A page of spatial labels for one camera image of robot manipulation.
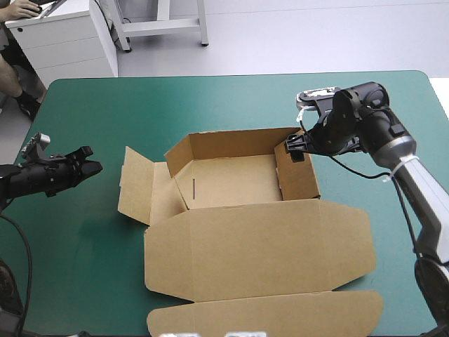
green tabletop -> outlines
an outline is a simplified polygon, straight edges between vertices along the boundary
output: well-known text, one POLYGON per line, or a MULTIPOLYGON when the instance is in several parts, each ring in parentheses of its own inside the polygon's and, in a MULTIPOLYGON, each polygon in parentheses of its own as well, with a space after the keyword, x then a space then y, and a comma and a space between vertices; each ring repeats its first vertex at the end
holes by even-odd
MULTIPOLYGON (((5 212, 24 227, 34 257, 25 328, 53 334, 85 329, 93 334, 142 335, 148 334, 145 319, 150 310, 186 303, 145 288, 146 226, 117 211, 125 145, 163 161, 164 152, 187 133, 295 125, 297 92, 366 81, 387 87, 393 110, 418 143, 422 162, 448 189, 449 122, 421 72, 55 82, 28 137, 37 131, 48 134, 49 154, 90 145, 104 170, 54 198, 36 194, 17 199, 5 212)), ((308 126, 316 118, 306 114, 308 126)), ((380 171, 366 154, 340 159, 365 173, 380 171)), ((314 156, 314 165, 323 199, 360 207, 370 215, 377 268, 343 289, 381 293, 384 312, 373 334, 429 330, 434 322, 415 285, 414 255, 392 184, 359 178, 324 157, 314 156)), ((418 230, 420 225, 413 220, 418 230)), ((0 255, 25 293, 24 249, 7 223, 1 226, 0 255)))

cardboard box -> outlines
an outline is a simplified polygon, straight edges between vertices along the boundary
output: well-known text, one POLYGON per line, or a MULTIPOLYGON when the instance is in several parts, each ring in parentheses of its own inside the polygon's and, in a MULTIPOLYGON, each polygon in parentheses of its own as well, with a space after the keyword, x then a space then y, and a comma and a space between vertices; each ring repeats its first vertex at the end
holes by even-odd
POLYGON ((297 128, 193 133, 154 163, 126 148, 119 211, 147 225, 187 209, 319 197, 310 156, 293 163, 297 128))
POLYGON ((119 211, 147 225, 147 288, 194 301, 154 310, 149 331, 367 336, 382 299, 332 291, 375 268, 365 212, 321 201, 296 128, 194 133, 154 163, 126 148, 119 211))

cabinet drawer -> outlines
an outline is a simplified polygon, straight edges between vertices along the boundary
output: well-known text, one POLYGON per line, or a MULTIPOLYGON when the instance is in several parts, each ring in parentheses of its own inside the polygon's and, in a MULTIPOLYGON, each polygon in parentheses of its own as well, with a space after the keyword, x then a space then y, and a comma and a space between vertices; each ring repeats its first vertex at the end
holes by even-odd
POLYGON ((88 39, 98 35, 89 15, 14 27, 11 31, 22 49, 88 39))
POLYGON ((112 68, 106 58, 36 69, 36 73, 47 88, 51 82, 57 79, 114 77, 112 68))
POLYGON ((105 56, 100 39, 97 37, 24 49, 24 53, 34 69, 66 65, 105 56))

black shoe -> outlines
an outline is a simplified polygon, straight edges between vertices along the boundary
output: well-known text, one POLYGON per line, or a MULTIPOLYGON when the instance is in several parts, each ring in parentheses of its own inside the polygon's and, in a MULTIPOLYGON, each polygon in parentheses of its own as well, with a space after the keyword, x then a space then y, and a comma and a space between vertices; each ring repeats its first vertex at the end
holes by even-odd
POLYGON ((28 93, 22 92, 22 95, 17 97, 17 103, 19 104, 20 111, 22 111, 31 121, 34 121, 36 118, 37 112, 41 107, 41 103, 39 103, 36 98, 29 95, 28 93))

white label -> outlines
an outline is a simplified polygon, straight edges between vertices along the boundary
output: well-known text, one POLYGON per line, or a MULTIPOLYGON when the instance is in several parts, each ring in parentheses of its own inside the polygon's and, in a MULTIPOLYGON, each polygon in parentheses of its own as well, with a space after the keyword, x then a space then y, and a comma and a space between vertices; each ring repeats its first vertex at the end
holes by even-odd
POLYGON ((225 337, 267 337, 266 332, 229 332, 225 337))
POLYGON ((201 337, 197 333, 163 333, 159 337, 201 337))

